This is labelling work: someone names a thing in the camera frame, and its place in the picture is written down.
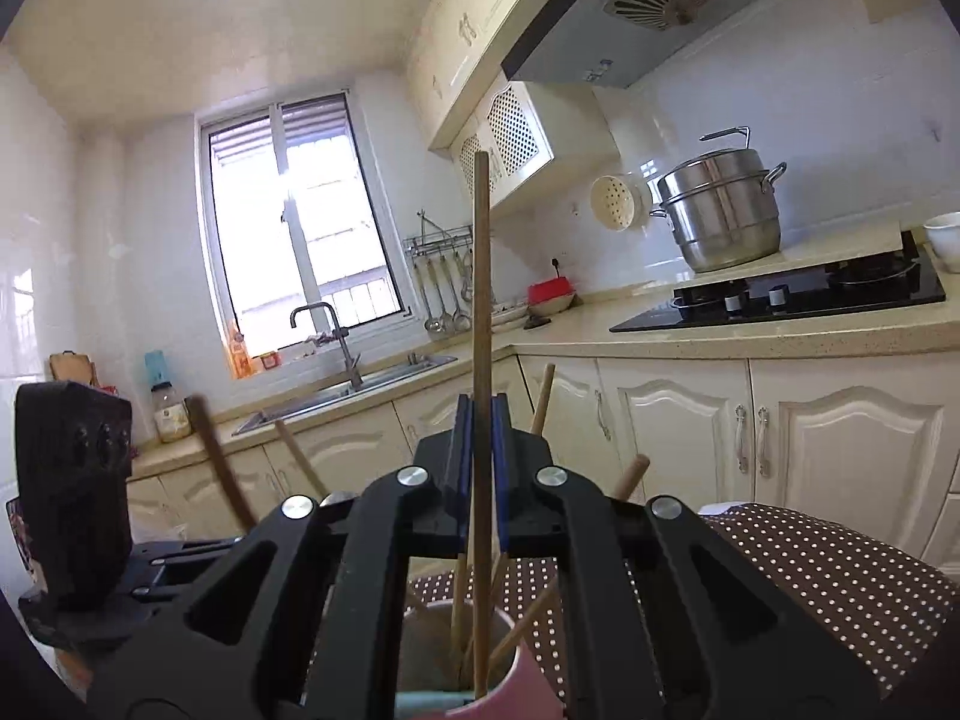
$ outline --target range hood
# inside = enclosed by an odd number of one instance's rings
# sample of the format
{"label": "range hood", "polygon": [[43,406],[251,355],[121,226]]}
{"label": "range hood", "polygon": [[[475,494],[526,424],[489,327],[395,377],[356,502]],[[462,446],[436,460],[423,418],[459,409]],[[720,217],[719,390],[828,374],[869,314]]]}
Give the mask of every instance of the range hood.
{"label": "range hood", "polygon": [[550,0],[503,61],[510,80],[625,88],[755,0]]}

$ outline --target silver screw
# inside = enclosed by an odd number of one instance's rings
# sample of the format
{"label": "silver screw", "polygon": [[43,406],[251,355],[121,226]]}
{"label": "silver screw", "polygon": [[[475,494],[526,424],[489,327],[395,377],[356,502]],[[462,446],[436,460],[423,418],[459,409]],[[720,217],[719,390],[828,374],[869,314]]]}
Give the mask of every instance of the silver screw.
{"label": "silver screw", "polygon": [[283,502],[280,510],[290,519],[304,519],[313,511],[313,501],[306,495],[291,495]]}
{"label": "silver screw", "polygon": [[321,506],[333,506],[335,503],[343,503],[344,501],[352,500],[353,498],[359,498],[360,496],[356,493],[348,493],[345,490],[337,490],[336,493],[330,493],[326,498],[323,498],[323,501],[320,501]]}
{"label": "silver screw", "polygon": [[566,471],[560,466],[546,466],[545,469],[536,471],[536,480],[549,488],[558,488],[566,483]]}
{"label": "silver screw", "polygon": [[683,505],[676,498],[664,495],[651,504],[650,511],[659,519],[676,519],[683,512]]}
{"label": "silver screw", "polygon": [[422,469],[420,466],[407,466],[405,469],[397,471],[397,482],[408,488],[419,487],[429,477],[430,474],[427,473],[426,469]]}

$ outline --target glass jar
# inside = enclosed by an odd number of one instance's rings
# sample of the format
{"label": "glass jar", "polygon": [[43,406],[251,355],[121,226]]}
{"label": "glass jar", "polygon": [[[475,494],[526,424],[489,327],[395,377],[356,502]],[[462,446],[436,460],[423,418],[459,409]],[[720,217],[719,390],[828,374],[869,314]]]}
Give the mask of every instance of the glass jar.
{"label": "glass jar", "polygon": [[184,401],[176,395],[170,382],[153,385],[150,392],[154,401],[154,422],[162,442],[175,442],[193,433]]}

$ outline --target metal rack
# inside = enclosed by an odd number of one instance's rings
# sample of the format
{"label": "metal rack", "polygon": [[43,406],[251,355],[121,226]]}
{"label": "metal rack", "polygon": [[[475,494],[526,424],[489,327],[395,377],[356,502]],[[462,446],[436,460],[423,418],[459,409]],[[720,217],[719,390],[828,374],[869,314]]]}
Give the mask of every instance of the metal rack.
{"label": "metal rack", "polygon": [[423,210],[417,211],[416,215],[421,221],[421,234],[403,239],[403,250],[411,259],[473,246],[473,225],[465,224],[445,230]]}

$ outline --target brown tablecloth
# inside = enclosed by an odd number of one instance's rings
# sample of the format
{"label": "brown tablecloth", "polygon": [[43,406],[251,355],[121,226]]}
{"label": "brown tablecloth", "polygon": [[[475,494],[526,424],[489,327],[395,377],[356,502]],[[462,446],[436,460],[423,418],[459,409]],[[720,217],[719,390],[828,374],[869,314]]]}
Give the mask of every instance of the brown tablecloth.
{"label": "brown tablecloth", "polygon": [[[884,696],[915,669],[935,665],[925,662],[925,655],[952,618],[950,642],[960,640],[954,630],[960,624],[960,587],[898,549],[832,522],[762,504],[742,504],[704,520],[854,651],[874,672]],[[552,559],[511,560],[503,586],[494,589],[494,603],[522,618],[556,571]],[[412,585],[426,602],[443,600],[452,595],[453,574],[420,577]],[[534,620],[526,641],[565,702],[559,600]],[[938,651],[937,658],[950,654]]]}

